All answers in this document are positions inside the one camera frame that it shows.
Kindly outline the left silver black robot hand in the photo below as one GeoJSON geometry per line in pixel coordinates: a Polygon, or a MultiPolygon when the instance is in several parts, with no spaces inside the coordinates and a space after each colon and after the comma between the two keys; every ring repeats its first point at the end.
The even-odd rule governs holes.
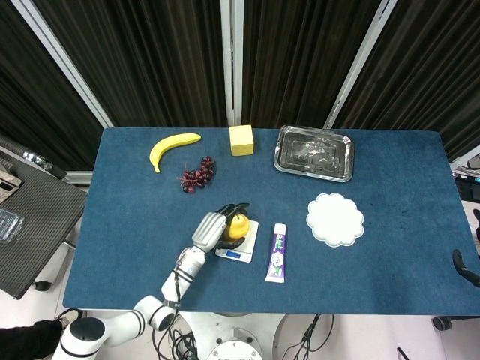
{"type": "Polygon", "coordinates": [[[247,217],[247,207],[249,205],[248,202],[227,204],[215,212],[209,212],[193,233],[193,245],[204,252],[212,251],[213,249],[232,250],[242,245],[245,242],[249,229],[243,236],[234,238],[228,234],[227,228],[232,225],[236,215],[247,217]]]}

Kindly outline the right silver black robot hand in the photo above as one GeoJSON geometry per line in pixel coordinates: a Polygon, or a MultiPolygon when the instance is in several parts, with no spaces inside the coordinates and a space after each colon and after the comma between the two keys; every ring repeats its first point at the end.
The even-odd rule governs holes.
{"type": "MultiPolygon", "coordinates": [[[[478,226],[476,227],[475,233],[472,234],[472,236],[474,238],[475,246],[479,249],[479,210],[474,209],[472,213],[473,213],[473,216],[475,217],[476,221],[478,222],[478,226]]],[[[470,271],[464,265],[463,257],[462,257],[462,254],[461,254],[460,250],[458,250],[458,249],[453,250],[452,260],[453,260],[454,268],[457,271],[457,273],[461,277],[463,277],[467,281],[469,281],[473,286],[479,288],[479,274],[476,274],[475,272],[470,271]]]]}

